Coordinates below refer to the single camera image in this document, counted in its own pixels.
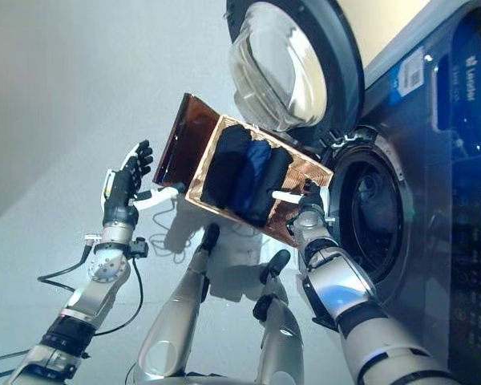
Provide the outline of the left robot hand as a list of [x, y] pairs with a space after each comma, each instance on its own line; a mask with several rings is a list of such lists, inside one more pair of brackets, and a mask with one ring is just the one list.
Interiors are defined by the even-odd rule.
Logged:
[[140, 141], [125, 156], [119, 170], [107, 170], [100, 196], [103, 225], [119, 222], [135, 228], [139, 211], [159, 205], [185, 191], [181, 182], [140, 191], [142, 179], [151, 171], [152, 153], [149, 141]]

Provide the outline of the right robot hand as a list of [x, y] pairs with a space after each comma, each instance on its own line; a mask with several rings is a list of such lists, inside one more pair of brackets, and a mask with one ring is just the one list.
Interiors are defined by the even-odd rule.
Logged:
[[335, 222], [335, 218], [329, 215], [329, 189], [319, 186], [311, 179], [305, 180], [304, 192], [302, 194], [273, 190], [271, 197], [275, 200], [297, 205], [299, 209], [319, 209], [324, 215], [326, 222]]

